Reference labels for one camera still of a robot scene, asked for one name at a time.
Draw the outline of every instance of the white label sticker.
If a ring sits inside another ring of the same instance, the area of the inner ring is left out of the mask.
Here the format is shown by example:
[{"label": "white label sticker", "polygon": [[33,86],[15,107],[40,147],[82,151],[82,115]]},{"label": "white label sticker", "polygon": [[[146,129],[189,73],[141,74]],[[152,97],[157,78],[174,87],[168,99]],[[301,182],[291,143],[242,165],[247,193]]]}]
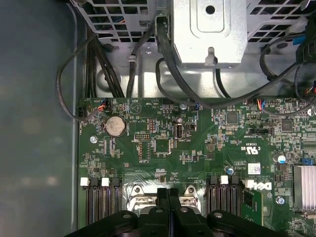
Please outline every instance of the white label sticker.
[{"label": "white label sticker", "polygon": [[249,163],[248,164],[248,174],[261,174],[260,163]]}]

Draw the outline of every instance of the dell logo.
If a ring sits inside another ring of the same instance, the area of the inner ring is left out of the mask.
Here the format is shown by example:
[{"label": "dell logo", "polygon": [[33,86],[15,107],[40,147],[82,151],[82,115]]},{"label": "dell logo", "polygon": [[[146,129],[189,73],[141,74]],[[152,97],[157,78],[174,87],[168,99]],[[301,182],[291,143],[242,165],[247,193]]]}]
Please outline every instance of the dell logo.
[{"label": "dell logo", "polygon": [[254,190],[272,190],[272,183],[254,183],[253,184]]}]

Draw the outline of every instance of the metal heatsink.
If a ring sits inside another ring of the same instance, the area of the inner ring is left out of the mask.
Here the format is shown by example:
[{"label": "metal heatsink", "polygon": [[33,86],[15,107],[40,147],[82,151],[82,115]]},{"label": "metal heatsink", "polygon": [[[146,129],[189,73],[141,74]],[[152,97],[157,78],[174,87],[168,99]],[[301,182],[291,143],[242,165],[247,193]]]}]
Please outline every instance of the metal heatsink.
[{"label": "metal heatsink", "polygon": [[316,166],[294,167],[294,198],[297,207],[316,209]]}]

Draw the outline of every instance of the screw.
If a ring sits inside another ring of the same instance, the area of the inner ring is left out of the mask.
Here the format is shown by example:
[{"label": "screw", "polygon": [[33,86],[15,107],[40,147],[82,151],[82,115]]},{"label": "screw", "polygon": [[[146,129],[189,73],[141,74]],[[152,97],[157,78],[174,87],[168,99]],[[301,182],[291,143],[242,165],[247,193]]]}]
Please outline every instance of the screw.
[{"label": "screw", "polygon": [[90,142],[91,143],[95,144],[95,143],[97,143],[97,141],[98,141],[98,138],[96,136],[91,136],[90,137]]},{"label": "screw", "polygon": [[284,198],[282,198],[282,197],[278,197],[278,199],[277,199],[277,203],[278,203],[278,204],[280,204],[280,205],[285,204],[285,200],[284,200]]},{"label": "screw", "polygon": [[188,212],[189,210],[188,210],[186,207],[181,207],[181,208],[180,208],[180,211],[186,213],[186,212]]},{"label": "screw", "polygon": [[146,48],[146,53],[147,54],[151,54],[152,53],[152,48],[151,47],[147,47]]},{"label": "screw", "polygon": [[185,104],[180,104],[180,109],[181,109],[181,110],[186,110],[187,108],[188,108],[187,105],[185,105]]},{"label": "screw", "polygon": [[222,213],[219,213],[219,212],[215,212],[215,213],[214,213],[214,216],[215,216],[216,218],[222,218],[222,217],[223,217],[223,214],[222,214]]}]

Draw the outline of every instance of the capacitor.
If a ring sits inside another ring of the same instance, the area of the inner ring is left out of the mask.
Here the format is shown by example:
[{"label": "capacitor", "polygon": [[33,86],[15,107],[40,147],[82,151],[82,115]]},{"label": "capacitor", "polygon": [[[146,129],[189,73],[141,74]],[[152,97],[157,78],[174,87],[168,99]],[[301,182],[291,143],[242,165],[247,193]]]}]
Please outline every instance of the capacitor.
[{"label": "capacitor", "polygon": [[282,198],[282,197],[277,197],[276,202],[277,202],[277,204],[279,204],[279,205],[285,204],[285,200],[284,200],[284,198]]},{"label": "capacitor", "polygon": [[277,161],[280,163],[280,164],[285,164],[286,162],[286,157],[285,156],[279,156],[277,158]]},{"label": "capacitor", "polygon": [[228,173],[229,175],[233,175],[234,174],[234,169],[229,167],[228,165],[225,166],[224,168],[225,172]]},{"label": "capacitor", "polygon": [[283,154],[278,153],[273,156],[273,161],[276,163],[285,164],[286,157]]}]

